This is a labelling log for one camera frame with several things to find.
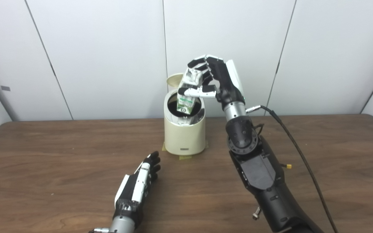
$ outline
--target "small gray sticker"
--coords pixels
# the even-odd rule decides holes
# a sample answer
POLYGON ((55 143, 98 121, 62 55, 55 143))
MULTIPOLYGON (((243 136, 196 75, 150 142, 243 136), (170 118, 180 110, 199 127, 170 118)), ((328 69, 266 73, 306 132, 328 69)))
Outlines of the small gray sticker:
POLYGON ((6 87, 6 86, 1 86, 1 89, 3 90, 3 91, 11 91, 11 89, 9 88, 9 87, 6 87))

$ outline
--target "prosthetic hand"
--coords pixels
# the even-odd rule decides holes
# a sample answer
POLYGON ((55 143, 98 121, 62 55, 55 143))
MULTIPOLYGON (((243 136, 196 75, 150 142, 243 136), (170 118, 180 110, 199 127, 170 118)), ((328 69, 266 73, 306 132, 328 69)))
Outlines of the prosthetic hand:
MULTIPOLYGON (((188 64, 203 72, 203 86, 183 88, 179 94, 215 97, 227 118, 225 129, 230 156, 244 186, 259 203, 273 232, 323 233, 300 208, 288 189, 284 171, 265 139, 255 132, 247 113, 262 106, 245 109, 244 93, 234 63, 214 56, 202 56, 188 64), (210 81, 220 83, 219 90, 210 81)), ((260 211, 253 217, 258 218, 260 211)))
POLYGON ((114 198, 115 212, 109 228, 95 228, 98 233, 132 233, 142 222, 143 204, 151 184, 158 178, 160 158, 157 151, 148 155, 134 174, 125 175, 114 198))

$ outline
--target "metal cylinder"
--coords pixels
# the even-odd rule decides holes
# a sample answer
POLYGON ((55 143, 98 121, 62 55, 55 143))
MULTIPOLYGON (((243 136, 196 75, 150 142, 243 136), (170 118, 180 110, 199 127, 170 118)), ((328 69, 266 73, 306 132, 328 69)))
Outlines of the metal cylinder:
POLYGON ((126 216, 116 216, 109 227, 109 232, 113 233, 133 233, 135 222, 126 216))
POLYGON ((234 101, 229 103, 224 107, 225 117, 227 121, 239 117, 239 116, 246 116, 247 112, 245 111, 245 105, 243 102, 234 101))

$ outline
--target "silver screw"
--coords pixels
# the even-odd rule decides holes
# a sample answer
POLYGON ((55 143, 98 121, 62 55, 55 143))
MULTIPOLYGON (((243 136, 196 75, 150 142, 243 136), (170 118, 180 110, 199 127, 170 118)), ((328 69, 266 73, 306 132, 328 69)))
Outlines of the silver screw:
POLYGON ((260 218, 261 212, 262 212, 262 209, 260 209, 260 207, 257 207, 257 210, 253 213, 253 219, 258 220, 260 218))

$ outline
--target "yellow tape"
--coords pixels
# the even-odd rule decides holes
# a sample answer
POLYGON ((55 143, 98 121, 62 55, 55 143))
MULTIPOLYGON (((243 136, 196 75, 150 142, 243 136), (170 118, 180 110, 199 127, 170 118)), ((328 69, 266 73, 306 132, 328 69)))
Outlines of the yellow tape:
POLYGON ((181 155, 179 157, 179 160, 190 159, 190 158, 192 158, 192 155, 181 155))

